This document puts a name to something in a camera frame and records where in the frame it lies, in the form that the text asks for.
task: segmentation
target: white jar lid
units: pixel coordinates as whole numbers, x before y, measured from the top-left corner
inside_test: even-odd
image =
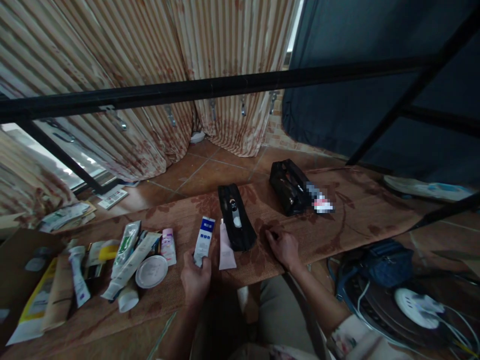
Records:
[[[150,289],[162,282],[167,275],[169,265],[160,255],[147,257],[136,271],[136,284],[142,289]]]

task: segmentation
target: floral curtain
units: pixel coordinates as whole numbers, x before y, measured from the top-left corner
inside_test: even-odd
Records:
[[[298,5],[3,0],[0,92],[34,97],[280,70]],[[144,180],[185,155],[194,127],[238,156],[256,155],[269,98],[215,99],[215,118],[209,100],[200,100],[172,104],[171,116],[164,106],[150,106],[36,123],[68,153],[78,149],[121,179]]]
[[[26,146],[0,130],[0,216],[24,213],[20,223],[34,228],[47,214],[77,202],[69,187]]]
[[[189,80],[282,69],[297,0],[178,1],[173,21]],[[267,127],[268,92],[195,101],[210,141],[240,157],[256,156]]]
[[[0,19],[0,91],[10,98],[187,80],[166,1],[6,0]],[[135,181],[164,173],[187,152],[194,108],[171,110],[175,127],[162,106],[51,119],[63,131],[36,123],[64,149],[78,147]]]

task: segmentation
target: person's leg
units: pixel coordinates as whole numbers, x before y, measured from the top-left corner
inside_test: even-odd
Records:
[[[246,326],[236,290],[207,299],[198,320],[190,359],[227,359],[247,342]]]
[[[303,304],[299,305],[298,296],[303,297],[303,294],[288,274],[284,276],[264,280],[261,284],[259,342],[285,345],[317,356],[324,354],[320,329],[310,309],[303,306],[307,305],[306,301],[300,300]]]

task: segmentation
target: hand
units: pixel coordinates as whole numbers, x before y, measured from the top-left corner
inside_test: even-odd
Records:
[[[203,258],[202,267],[194,263],[195,248],[183,254],[183,270],[181,283],[185,290],[185,305],[188,307],[201,307],[210,289],[212,276],[212,262],[208,257]]]
[[[302,266],[299,258],[299,242],[295,236],[281,227],[265,230],[265,235],[273,254],[289,272]]]

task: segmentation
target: tile floor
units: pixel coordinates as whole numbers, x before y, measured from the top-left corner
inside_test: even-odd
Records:
[[[212,192],[218,185],[263,181],[269,177],[272,162],[287,158],[292,159],[302,170],[344,165],[343,160],[333,157],[274,147],[262,147],[258,156],[242,158],[204,140],[190,146],[187,155],[164,174],[142,181],[135,188],[125,187],[129,195],[110,210],[98,206],[96,221]],[[365,172],[376,181],[382,177],[372,170],[365,169]],[[100,201],[96,197],[91,200],[94,205]],[[423,213],[442,206],[437,202],[419,199],[409,200],[409,204]],[[480,256],[480,214],[465,212],[399,235],[396,239],[415,251],[413,260],[418,272],[432,268],[467,271],[468,268],[462,262],[441,258],[432,251],[458,250]],[[312,272],[333,290],[324,262],[313,264]],[[472,315],[480,319],[479,311],[474,312],[477,314]],[[439,359],[450,359],[443,353],[434,355]]]

